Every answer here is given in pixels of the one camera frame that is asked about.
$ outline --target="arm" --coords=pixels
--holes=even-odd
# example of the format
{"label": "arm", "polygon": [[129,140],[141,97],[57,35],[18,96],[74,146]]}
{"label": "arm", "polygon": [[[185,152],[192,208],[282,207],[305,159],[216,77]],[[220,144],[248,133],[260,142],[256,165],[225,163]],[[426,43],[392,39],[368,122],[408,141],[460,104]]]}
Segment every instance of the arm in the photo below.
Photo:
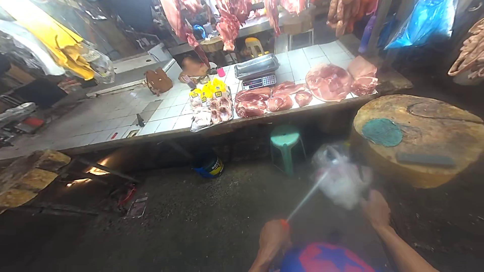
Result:
{"label": "arm", "polygon": [[365,216],[390,250],[401,272],[438,272],[390,226],[390,208],[383,195],[372,190],[370,200],[362,201]]}
{"label": "arm", "polygon": [[290,245],[289,225],[284,220],[267,222],[260,232],[259,251],[249,272],[266,272],[279,250]]}

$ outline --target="yellow plastic stool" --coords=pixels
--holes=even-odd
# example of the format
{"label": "yellow plastic stool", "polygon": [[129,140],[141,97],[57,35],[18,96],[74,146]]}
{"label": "yellow plastic stool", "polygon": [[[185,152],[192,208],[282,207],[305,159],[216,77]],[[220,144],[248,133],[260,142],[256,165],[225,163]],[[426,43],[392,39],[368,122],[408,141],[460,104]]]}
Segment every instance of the yellow plastic stool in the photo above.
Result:
{"label": "yellow plastic stool", "polygon": [[250,50],[251,50],[250,55],[252,56],[252,58],[257,58],[257,57],[269,54],[269,51],[264,51],[264,49],[262,48],[262,45],[260,44],[260,41],[259,41],[258,38],[253,38],[253,37],[246,38],[245,39],[245,46],[247,48],[250,48]]}

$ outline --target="concrete floor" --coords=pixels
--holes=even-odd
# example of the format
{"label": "concrete floor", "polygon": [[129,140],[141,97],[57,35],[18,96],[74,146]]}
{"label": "concrete floor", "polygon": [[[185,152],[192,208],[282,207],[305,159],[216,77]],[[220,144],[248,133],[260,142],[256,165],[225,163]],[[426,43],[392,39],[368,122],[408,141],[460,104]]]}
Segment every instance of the concrete floor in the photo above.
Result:
{"label": "concrete floor", "polygon": [[[148,193],[148,206],[138,219],[7,211],[1,240],[11,250],[2,253],[0,271],[247,271],[264,223],[286,218],[309,185],[261,160],[227,164],[212,181],[188,168],[147,173],[137,195]],[[390,271],[361,212],[335,207],[322,193],[291,228],[295,245],[337,243]]]}

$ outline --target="wooden chopping block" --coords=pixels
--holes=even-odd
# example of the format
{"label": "wooden chopping block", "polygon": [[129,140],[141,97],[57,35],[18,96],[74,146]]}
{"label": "wooden chopping block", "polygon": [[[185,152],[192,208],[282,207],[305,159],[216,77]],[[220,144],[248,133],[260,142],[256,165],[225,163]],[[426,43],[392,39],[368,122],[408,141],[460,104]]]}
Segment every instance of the wooden chopping block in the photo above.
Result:
{"label": "wooden chopping block", "polygon": [[[400,144],[384,147],[363,137],[363,126],[377,118],[390,119],[402,130]],[[351,143],[383,174],[401,177],[417,188],[434,188],[447,183],[479,158],[484,150],[483,123],[481,118],[439,100],[386,95],[358,110]],[[397,152],[448,156],[456,167],[401,164],[395,159]]]}
{"label": "wooden chopping block", "polygon": [[0,213],[34,198],[70,161],[54,150],[35,151],[14,161],[0,173]]}
{"label": "wooden chopping block", "polygon": [[209,52],[216,52],[219,50],[224,49],[224,41],[220,36],[213,37],[209,41],[203,40],[200,42],[200,46],[202,47],[203,51]]}

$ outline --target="tree stump cutting board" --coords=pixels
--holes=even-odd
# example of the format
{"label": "tree stump cutting board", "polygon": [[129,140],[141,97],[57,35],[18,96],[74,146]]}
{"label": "tree stump cutting board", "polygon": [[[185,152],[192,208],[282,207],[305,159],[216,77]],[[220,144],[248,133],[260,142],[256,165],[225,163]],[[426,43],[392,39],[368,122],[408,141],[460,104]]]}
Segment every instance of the tree stump cutting board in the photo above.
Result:
{"label": "tree stump cutting board", "polygon": [[[363,137],[363,126],[377,118],[387,118],[398,125],[403,133],[400,144],[384,147]],[[358,110],[351,143],[376,170],[404,178],[414,187],[434,188],[448,182],[479,158],[484,150],[484,122],[439,100],[386,95]],[[456,167],[401,164],[396,161],[397,152],[448,156],[455,161]]]}

